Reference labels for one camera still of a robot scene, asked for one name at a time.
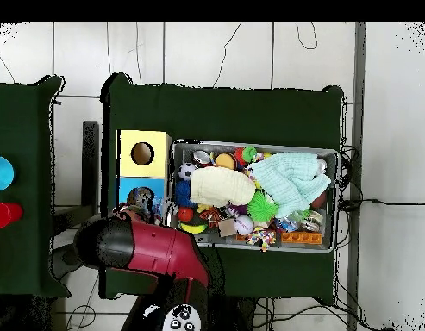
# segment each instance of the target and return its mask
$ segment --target box hole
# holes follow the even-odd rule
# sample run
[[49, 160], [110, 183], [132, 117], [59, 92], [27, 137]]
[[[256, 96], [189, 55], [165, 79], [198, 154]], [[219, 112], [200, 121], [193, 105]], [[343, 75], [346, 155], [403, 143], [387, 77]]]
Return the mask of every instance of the box hole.
[[153, 162], [153, 147], [147, 142], [136, 143], [131, 150], [131, 159], [135, 164], [146, 166]]

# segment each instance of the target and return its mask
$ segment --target green spiky ball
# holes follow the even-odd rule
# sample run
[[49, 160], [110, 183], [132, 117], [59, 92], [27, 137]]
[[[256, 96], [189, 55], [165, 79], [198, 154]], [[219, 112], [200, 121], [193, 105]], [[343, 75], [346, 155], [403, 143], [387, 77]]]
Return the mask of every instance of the green spiky ball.
[[269, 222], [277, 213], [278, 205], [267, 200], [264, 193], [256, 191], [252, 200], [247, 205], [247, 212], [258, 222]]

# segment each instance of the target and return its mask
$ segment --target light blue cloth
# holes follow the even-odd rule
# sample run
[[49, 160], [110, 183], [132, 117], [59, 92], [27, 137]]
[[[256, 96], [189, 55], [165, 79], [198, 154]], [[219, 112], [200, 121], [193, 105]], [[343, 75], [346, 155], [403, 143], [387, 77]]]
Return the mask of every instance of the light blue cloth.
[[279, 205], [275, 217], [309, 209], [327, 189], [331, 180], [324, 174], [315, 177], [317, 159], [313, 153], [276, 153], [249, 165], [261, 188]]

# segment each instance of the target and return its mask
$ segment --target red cup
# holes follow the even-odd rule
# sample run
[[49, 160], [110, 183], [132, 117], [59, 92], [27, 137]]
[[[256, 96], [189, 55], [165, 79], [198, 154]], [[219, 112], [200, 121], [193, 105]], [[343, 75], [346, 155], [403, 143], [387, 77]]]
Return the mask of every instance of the red cup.
[[22, 217], [22, 207], [16, 203], [0, 203], [0, 228], [4, 228], [10, 223], [20, 220]]

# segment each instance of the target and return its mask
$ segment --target cream cloth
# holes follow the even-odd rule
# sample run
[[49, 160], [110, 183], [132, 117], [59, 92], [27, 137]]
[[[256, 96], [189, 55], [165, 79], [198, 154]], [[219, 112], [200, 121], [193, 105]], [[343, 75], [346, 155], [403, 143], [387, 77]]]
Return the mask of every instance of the cream cloth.
[[226, 167], [196, 169], [191, 179], [191, 202], [223, 207], [248, 204], [255, 194], [255, 184], [241, 172]]

